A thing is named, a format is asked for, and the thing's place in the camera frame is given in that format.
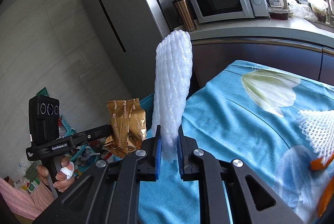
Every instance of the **refrigerator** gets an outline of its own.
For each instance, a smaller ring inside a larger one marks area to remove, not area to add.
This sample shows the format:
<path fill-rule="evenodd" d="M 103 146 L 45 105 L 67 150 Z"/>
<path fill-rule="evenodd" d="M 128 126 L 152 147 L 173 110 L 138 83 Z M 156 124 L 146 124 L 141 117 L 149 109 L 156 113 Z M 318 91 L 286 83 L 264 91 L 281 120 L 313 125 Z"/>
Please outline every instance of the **refrigerator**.
<path fill-rule="evenodd" d="M 156 47 L 181 23 L 173 0 L 82 0 L 133 97 L 154 92 Z"/>

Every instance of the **plastic bag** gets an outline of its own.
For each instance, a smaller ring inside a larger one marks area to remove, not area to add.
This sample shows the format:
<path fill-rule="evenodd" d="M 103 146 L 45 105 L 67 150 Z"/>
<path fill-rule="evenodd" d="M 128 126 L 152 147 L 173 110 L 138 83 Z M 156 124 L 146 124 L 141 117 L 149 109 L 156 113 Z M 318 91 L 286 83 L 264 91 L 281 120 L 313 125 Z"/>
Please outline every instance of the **plastic bag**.
<path fill-rule="evenodd" d="M 318 18 L 319 22 L 326 23 L 326 15 L 328 4 L 323 1 L 323 3 L 311 4 L 314 15 Z"/>
<path fill-rule="evenodd" d="M 34 162 L 28 161 L 26 155 L 21 156 L 19 162 L 17 163 L 17 170 L 11 174 L 12 179 L 14 180 L 14 187 L 16 189 L 27 189 L 30 181 L 26 177 L 26 171 L 29 167 L 34 164 Z"/>
<path fill-rule="evenodd" d="M 295 1 L 289 2 L 290 11 L 293 12 L 293 16 L 298 18 L 307 19 L 310 21 L 317 21 L 318 18 L 312 12 L 312 9 L 308 5 L 299 4 Z"/>

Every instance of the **kitchen counter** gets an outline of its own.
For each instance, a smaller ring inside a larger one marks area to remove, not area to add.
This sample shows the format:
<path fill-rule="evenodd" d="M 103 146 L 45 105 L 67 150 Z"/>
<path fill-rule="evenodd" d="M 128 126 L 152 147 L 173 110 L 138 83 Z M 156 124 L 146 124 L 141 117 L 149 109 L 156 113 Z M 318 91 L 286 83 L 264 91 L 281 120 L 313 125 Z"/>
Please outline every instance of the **kitchen counter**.
<path fill-rule="evenodd" d="M 193 45 L 196 40 L 220 37 L 270 37 L 315 43 L 334 48 L 334 33 L 317 28 L 307 20 L 290 17 L 289 20 L 242 19 L 204 23 L 190 32 Z"/>

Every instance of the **white bandage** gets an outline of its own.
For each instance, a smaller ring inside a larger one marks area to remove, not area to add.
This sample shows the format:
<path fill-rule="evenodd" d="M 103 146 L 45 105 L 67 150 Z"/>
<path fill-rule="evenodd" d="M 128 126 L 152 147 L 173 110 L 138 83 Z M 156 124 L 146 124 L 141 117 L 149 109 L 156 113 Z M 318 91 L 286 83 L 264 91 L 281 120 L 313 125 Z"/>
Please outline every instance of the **white bandage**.
<path fill-rule="evenodd" d="M 67 167 L 62 167 L 61 168 L 61 172 L 63 172 L 66 175 L 67 180 L 69 180 L 74 173 L 74 164 L 72 162 L 70 162 L 69 165 Z"/>

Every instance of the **human hand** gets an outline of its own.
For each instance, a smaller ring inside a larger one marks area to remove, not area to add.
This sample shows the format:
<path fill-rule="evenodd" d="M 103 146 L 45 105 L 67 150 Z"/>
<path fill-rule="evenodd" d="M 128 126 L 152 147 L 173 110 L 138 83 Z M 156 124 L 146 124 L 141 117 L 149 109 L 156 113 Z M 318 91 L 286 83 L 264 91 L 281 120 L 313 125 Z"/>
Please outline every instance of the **human hand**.
<path fill-rule="evenodd" d="M 61 166 L 67 167 L 68 169 L 72 169 L 72 165 L 70 165 L 70 160 L 68 157 L 64 156 L 61 159 Z M 47 176 L 49 176 L 49 171 L 45 166 L 39 165 L 37 168 L 37 172 L 39 177 L 41 178 L 41 181 L 45 185 L 49 185 L 47 182 Z M 66 175 L 59 171 L 56 175 L 56 179 L 58 180 L 53 184 L 54 188 L 57 188 L 59 192 L 64 192 L 71 184 L 74 183 L 74 176 L 72 176 L 69 180 L 66 180 Z"/>

